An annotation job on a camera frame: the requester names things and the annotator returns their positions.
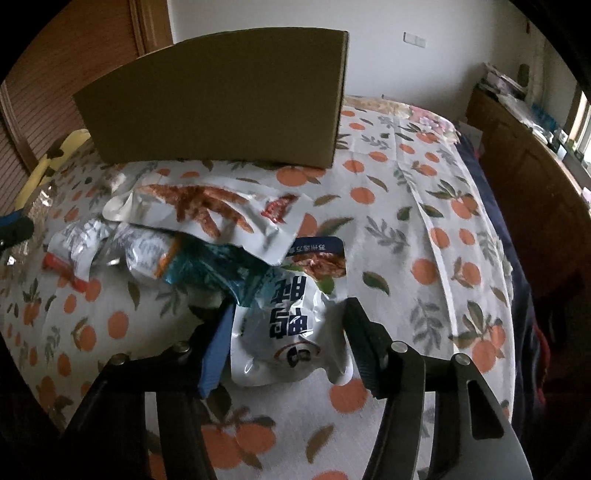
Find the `white red strips snack bag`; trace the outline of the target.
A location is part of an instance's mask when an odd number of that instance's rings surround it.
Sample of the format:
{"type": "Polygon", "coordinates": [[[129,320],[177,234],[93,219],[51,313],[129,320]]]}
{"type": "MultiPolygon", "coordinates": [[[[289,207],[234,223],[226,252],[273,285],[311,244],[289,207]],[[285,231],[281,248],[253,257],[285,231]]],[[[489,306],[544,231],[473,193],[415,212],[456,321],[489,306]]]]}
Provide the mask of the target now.
{"type": "Polygon", "coordinates": [[[311,206],[308,195],[226,177],[198,182],[148,176],[112,197],[102,215],[240,247],[273,266],[287,256],[311,206]]]}

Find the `window with brown frame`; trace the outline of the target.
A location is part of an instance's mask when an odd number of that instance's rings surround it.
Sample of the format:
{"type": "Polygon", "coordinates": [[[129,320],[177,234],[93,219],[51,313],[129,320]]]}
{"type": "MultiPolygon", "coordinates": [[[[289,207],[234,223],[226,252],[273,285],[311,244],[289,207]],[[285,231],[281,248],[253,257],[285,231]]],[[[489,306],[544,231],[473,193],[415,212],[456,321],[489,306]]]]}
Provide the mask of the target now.
{"type": "Polygon", "coordinates": [[[576,85],[571,111],[567,118],[567,150],[590,173],[590,100],[582,88],[576,85]]]}

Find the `floral quilt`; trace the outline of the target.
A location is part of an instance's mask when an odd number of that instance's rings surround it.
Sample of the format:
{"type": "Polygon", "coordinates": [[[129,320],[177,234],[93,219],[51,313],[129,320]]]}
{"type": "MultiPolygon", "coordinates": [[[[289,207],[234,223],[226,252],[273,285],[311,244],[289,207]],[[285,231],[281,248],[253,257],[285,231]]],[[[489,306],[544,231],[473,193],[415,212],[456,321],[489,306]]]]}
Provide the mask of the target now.
{"type": "Polygon", "coordinates": [[[419,106],[384,98],[355,95],[345,95],[344,104],[349,107],[357,107],[410,120],[445,139],[449,144],[456,144],[460,141],[458,131],[450,120],[419,106]]]}

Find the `white wall switch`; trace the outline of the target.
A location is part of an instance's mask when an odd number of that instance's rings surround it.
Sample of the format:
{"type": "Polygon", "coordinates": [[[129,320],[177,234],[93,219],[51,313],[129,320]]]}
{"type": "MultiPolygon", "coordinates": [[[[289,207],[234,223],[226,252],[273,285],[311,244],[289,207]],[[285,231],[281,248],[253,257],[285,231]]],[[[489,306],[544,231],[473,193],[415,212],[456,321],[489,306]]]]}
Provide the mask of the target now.
{"type": "Polygon", "coordinates": [[[413,45],[416,46],[418,48],[426,48],[427,42],[426,39],[423,37],[420,37],[418,35],[409,33],[409,32],[405,32],[404,36],[403,36],[403,41],[409,45],[413,45]]]}

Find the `white blue text snack bag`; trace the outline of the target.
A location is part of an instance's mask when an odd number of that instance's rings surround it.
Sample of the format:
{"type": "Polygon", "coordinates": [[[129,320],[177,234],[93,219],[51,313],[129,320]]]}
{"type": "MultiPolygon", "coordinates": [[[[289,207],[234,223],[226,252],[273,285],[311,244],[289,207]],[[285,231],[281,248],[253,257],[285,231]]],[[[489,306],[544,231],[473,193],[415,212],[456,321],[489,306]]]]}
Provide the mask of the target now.
{"type": "Polygon", "coordinates": [[[260,387],[304,380],[315,370],[344,385],[353,377],[342,314],[345,272],[315,275],[287,265],[267,272],[252,303],[238,307],[230,339],[235,384],[260,387]]]}

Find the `teal snack wrapper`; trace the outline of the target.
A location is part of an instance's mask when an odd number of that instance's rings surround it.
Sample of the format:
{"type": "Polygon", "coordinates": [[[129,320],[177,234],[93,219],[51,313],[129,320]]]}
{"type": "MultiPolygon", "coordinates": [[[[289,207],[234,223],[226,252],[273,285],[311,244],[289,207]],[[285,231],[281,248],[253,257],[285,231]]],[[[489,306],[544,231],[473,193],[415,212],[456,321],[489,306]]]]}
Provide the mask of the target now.
{"type": "Polygon", "coordinates": [[[186,237],[165,268],[163,279],[171,285],[221,291],[239,306],[249,307],[269,270],[269,264],[242,247],[186,237]]]}

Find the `white red bottom snack bag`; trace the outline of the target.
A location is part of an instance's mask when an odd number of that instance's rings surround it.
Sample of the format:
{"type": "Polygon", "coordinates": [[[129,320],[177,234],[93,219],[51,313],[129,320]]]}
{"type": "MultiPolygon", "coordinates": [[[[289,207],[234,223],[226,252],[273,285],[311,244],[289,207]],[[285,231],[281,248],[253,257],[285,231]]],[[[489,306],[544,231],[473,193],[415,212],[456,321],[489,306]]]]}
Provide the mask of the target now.
{"type": "Polygon", "coordinates": [[[315,280],[342,278],[346,275],[345,245],[335,236],[297,238],[286,262],[301,267],[315,280]]]}

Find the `brown cardboard box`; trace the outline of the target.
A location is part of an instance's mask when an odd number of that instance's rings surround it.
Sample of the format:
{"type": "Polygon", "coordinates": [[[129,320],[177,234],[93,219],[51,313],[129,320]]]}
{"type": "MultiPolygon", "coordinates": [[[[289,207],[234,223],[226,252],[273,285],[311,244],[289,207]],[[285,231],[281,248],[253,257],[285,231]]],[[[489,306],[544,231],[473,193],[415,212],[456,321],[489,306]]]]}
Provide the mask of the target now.
{"type": "Polygon", "coordinates": [[[334,162],[348,59],[342,30],[266,27],[144,55],[74,97],[101,159],[334,162]]]}

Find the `wooden wardrobe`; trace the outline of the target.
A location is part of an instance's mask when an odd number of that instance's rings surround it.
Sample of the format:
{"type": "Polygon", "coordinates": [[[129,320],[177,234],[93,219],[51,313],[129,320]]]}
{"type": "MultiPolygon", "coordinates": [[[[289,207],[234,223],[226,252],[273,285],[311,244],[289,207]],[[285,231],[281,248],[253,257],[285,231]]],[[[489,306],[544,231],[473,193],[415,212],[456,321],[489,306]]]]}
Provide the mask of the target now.
{"type": "Polygon", "coordinates": [[[104,74],[172,43],[165,1],[71,1],[1,82],[1,212],[53,142],[84,123],[73,96],[104,74]]]}

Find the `clutter pile on cabinet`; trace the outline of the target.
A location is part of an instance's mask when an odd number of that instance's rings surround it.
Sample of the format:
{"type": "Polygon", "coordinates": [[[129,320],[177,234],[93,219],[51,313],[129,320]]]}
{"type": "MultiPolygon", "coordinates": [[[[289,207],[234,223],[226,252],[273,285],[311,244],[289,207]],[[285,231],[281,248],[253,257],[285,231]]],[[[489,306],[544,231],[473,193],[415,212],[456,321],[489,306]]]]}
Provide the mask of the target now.
{"type": "Polygon", "coordinates": [[[490,63],[484,63],[479,88],[503,105],[521,124],[525,125],[543,144],[566,155],[566,132],[541,106],[526,102],[527,91],[490,63]]]}

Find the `yellow plush pillow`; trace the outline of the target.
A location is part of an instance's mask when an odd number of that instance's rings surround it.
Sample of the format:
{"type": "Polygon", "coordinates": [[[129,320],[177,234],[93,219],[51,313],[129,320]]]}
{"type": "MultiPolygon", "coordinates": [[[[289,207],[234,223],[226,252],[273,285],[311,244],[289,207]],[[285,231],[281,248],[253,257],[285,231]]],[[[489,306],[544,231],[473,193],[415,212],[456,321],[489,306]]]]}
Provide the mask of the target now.
{"type": "Polygon", "coordinates": [[[38,185],[49,181],[70,156],[89,138],[90,133],[87,129],[79,129],[55,140],[39,160],[18,193],[14,202],[14,210],[23,209],[34,189],[38,185]]]}

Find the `orange print bed sheet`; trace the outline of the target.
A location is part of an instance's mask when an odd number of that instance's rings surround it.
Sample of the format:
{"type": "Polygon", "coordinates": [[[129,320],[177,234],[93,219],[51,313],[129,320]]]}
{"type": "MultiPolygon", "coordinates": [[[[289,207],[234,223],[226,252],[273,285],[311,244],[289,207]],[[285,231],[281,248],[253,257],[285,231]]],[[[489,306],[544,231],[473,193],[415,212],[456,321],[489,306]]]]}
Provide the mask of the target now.
{"type": "MultiPolygon", "coordinates": [[[[57,197],[45,233],[106,204],[109,184],[148,172],[201,180],[211,175],[311,198],[301,234],[332,234],[345,245],[349,294],[370,319],[421,353],[470,356],[511,414],[516,392],[509,250],[449,133],[425,121],[346,107],[329,170],[232,162],[105,164],[83,143],[55,174],[57,197]]],[[[113,266],[94,267],[79,293],[35,256],[3,271],[1,327],[11,365],[25,382],[1,385],[1,475],[5,479],[90,479],[113,445],[76,453],[43,425],[65,427],[108,358],[152,357],[195,327],[208,295],[147,287],[113,266]]],[[[228,387],[238,423],[211,426],[226,479],[356,479],[369,459],[383,409],[359,378],[334,387],[315,372],[297,384],[228,387]]]]}

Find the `wooden window cabinet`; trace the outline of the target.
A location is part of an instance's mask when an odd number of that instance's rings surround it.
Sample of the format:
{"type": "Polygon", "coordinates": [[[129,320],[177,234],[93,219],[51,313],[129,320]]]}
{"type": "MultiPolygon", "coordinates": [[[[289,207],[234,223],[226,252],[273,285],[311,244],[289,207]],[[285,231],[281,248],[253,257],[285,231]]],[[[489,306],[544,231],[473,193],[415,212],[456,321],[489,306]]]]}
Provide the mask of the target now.
{"type": "Polygon", "coordinates": [[[590,294],[590,214],[562,164],[502,104],[473,89],[468,124],[483,132],[480,165],[533,290],[590,294]]]}

